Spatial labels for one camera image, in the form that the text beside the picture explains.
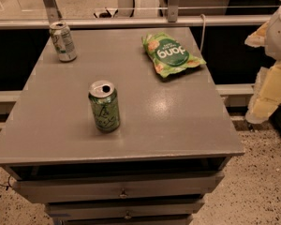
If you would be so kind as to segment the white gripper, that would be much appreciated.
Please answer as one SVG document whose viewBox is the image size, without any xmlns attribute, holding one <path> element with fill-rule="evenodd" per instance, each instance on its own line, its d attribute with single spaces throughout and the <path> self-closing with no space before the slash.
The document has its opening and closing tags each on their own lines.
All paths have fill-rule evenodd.
<svg viewBox="0 0 281 225">
<path fill-rule="evenodd" d="M 277 60 L 270 68 L 260 68 L 245 114 L 247 122 L 261 124 L 281 105 L 281 6 L 269 22 L 246 38 L 244 44 L 253 48 L 265 45 L 265 53 Z"/>
</svg>

